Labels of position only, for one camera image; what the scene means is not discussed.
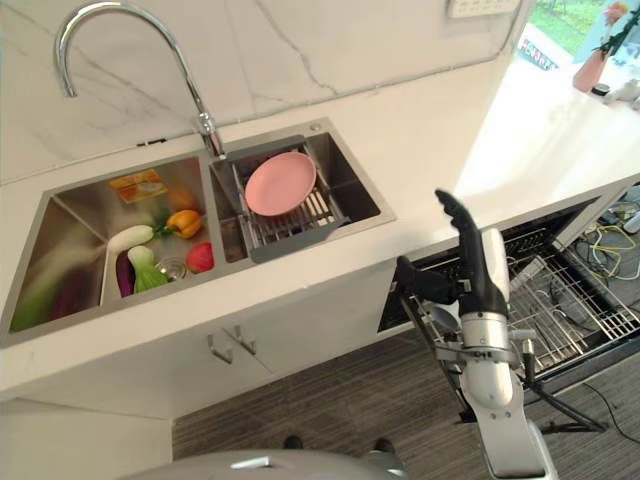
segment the cabinet handle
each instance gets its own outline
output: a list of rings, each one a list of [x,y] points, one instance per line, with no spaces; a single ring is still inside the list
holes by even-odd
[[[216,346],[213,343],[213,335],[207,335],[207,343],[209,344],[209,351],[214,357],[219,358],[228,365],[233,363],[233,351],[231,348],[227,349],[226,353],[216,350]]]
[[[240,327],[240,325],[236,325],[233,328],[233,338],[235,338],[235,340],[240,344],[240,346],[244,348],[247,352],[249,352],[251,355],[256,354],[256,341],[245,340],[244,337],[242,336],[242,328]]]

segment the flower vase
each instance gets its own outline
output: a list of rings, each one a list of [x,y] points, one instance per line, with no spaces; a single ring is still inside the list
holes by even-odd
[[[608,59],[609,53],[604,53],[599,49],[595,50],[573,76],[573,86],[581,92],[591,90],[600,80]]]

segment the white cabinet door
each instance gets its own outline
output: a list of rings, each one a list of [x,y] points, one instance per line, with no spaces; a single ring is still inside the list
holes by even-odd
[[[225,325],[275,377],[348,353],[377,339],[395,262],[306,289],[278,308]]]
[[[214,356],[207,337],[227,363]],[[199,326],[77,367],[27,398],[98,411],[176,418],[232,397],[269,372],[220,328]]]

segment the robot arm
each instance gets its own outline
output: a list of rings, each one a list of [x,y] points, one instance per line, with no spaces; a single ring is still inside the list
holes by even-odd
[[[518,361],[507,330],[509,276],[502,236],[495,229],[478,230],[449,193],[437,190],[436,195],[460,235],[462,278],[447,289],[450,282],[433,277],[434,272],[424,277],[427,272],[413,269],[411,277],[412,267],[403,259],[398,262],[400,282],[411,279],[413,287],[421,285],[414,290],[421,289],[416,293],[426,300],[459,302],[462,341],[437,352],[462,371],[460,388],[475,413],[492,477],[557,479],[540,431],[524,415],[522,384],[511,369]],[[439,296],[434,298],[430,291]]]

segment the dishwasher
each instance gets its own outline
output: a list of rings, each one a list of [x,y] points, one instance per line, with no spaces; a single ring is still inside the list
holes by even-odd
[[[557,240],[594,200],[502,231],[511,286],[509,328],[535,330],[536,381],[557,393],[640,351],[640,319],[589,270],[578,249]],[[415,260],[414,266],[457,278],[457,247]],[[378,331],[416,315],[434,343],[447,341],[447,332],[430,318],[427,306],[414,296],[403,309],[391,283]],[[513,344],[518,353],[520,346]],[[525,403],[536,399],[525,392]]]

